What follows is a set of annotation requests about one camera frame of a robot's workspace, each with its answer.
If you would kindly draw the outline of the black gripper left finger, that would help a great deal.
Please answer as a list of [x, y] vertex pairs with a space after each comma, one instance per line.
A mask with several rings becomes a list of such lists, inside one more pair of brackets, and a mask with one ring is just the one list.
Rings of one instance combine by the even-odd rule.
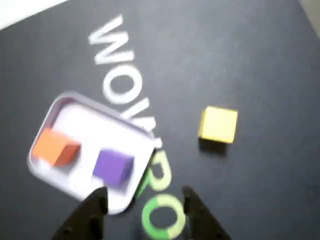
[[102, 240], [108, 213], [108, 189], [95, 189], [54, 233], [54, 240]]

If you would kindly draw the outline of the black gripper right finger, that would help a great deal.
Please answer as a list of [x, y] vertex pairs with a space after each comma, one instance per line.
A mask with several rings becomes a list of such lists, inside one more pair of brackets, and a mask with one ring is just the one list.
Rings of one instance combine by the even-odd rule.
[[190, 186], [184, 186], [182, 193], [184, 198], [183, 212], [189, 219], [189, 231], [192, 240], [230, 239], [218, 220]]

